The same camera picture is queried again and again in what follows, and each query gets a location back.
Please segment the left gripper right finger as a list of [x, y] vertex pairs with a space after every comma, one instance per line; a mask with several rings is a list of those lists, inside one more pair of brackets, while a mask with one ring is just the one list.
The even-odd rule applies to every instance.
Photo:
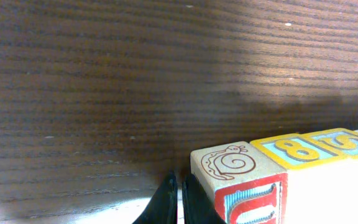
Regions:
[[194, 174], [182, 183], [182, 199], [185, 224], [226, 224]]

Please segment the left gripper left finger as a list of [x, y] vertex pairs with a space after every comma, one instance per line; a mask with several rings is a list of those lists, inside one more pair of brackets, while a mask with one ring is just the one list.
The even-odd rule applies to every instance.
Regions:
[[178, 185], [175, 173], [171, 171], [133, 224], [177, 224], [177, 203]]

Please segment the red U block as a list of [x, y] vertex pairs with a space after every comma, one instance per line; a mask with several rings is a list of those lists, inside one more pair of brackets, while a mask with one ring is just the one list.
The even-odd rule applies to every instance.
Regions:
[[192, 151], [190, 167], [226, 223], [284, 222], [288, 174], [248, 142]]

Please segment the white block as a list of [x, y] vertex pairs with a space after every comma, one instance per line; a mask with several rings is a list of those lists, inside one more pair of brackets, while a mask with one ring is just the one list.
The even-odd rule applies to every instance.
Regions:
[[302, 134], [284, 134], [250, 142], [287, 173], [285, 223], [329, 223], [338, 197], [334, 183], [347, 156]]

